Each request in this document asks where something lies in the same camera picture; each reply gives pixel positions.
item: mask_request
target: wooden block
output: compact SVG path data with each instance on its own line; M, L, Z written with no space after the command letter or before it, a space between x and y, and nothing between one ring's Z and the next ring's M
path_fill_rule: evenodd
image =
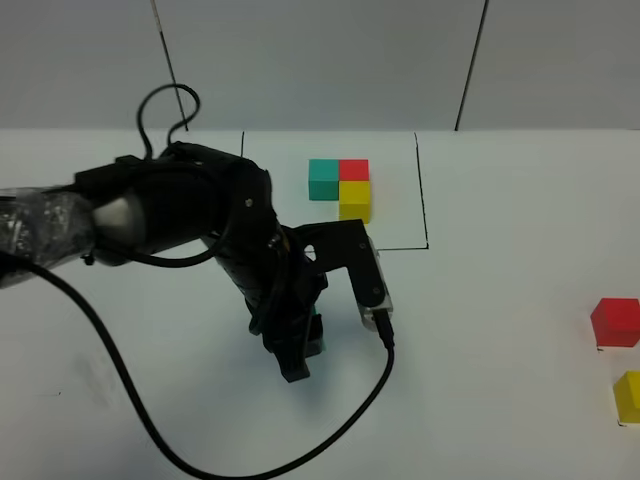
M371 219L371 184L340 182L340 220Z
M340 160L309 160L309 200L340 198Z
M369 180L369 160L340 160L341 182L368 182Z
M627 372L613 387L622 423L640 423L640 372Z
M603 298L591 324L598 346L634 347L640 341L640 303L637 298Z

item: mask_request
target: plastic wrap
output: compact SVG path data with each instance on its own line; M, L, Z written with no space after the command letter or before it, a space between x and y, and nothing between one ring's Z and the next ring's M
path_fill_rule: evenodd
M91 204L80 195L46 190L0 190L0 251L53 268L94 246ZM0 288L31 277L0 265Z

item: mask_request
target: red cube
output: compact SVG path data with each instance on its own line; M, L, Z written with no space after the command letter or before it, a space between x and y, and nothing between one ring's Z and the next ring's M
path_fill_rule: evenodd
M368 182L369 160L345 159L340 160L341 182Z
M637 298L603 298L591 314L601 347L634 347L640 341L640 302Z

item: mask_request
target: teal cube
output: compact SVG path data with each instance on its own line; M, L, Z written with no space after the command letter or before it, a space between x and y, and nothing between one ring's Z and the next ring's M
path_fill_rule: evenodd
M309 200L337 201L340 198L340 160L309 160Z

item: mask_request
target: robotic arm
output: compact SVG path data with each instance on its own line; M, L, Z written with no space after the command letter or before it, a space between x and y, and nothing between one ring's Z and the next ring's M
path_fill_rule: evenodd
M153 159L141 124L142 109L158 91L180 88L196 100L196 112L172 127L168 147ZM39 275L66 293L87 315L107 348L147 433L176 467L201 479L268 480L315 458L367 410L394 362L393 307L378 253L361 221L289 228L271 204L269 173L254 162L201 145L171 142L171 133L199 109L184 85L152 92L138 111L146 155L77 173L73 184L49 189L0 191L0 288ZM185 259L157 257L169 248L201 239L206 251ZM313 246L315 258L305 249ZM362 322L377 331L388 352L384 373L361 407L327 440L282 467L248 477L204 472L180 458L151 421L115 343L98 314L73 287L49 269L73 259L118 266L135 261L184 268L216 258L243 293L249 331L261 335L282 376L294 382L310 375L306 358L322 351L322 318L314 304L327 288L326 273L346 267Z

